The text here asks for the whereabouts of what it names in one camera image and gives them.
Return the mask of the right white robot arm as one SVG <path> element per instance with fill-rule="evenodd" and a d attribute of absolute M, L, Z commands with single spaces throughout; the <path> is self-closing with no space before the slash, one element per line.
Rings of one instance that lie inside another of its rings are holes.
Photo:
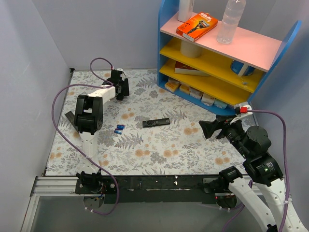
<path fill-rule="evenodd" d="M 244 130 L 237 116 L 216 116 L 212 122 L 199 121 L 199 125 L 205 138 L 209 139 L 215 131 L 219 131 L 216 138 L 226 138 L 244 157 L 245 171 L 265 200 L 255 194 L 234 166 L 220 171 L 218 178 L 208 183 L 208 187 L 236 195 L 264 232 L 307 231 L 290 199 L 287 175 L 282 173 L 268 152 L 271 141 L 265 129 L 251 126 Z"/>

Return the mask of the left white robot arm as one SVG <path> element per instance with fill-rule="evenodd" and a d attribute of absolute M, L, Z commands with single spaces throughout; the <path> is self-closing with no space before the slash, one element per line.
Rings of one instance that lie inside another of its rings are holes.
<path fill-rule="evenodd" d="M 79 95 L 75 107 L 74 125 L 82 141 L 82 151 L 95 164 L 86 160 L 81 171 L 87 174 L 97 173 L 98 161 L 98 131 L 103 125 L 103 105 L 111 99 L 121 101 L 129 96 L 128 78 L 123 69 L 111 71 L 110 78 L 100 88 L 87 95 Z"/>

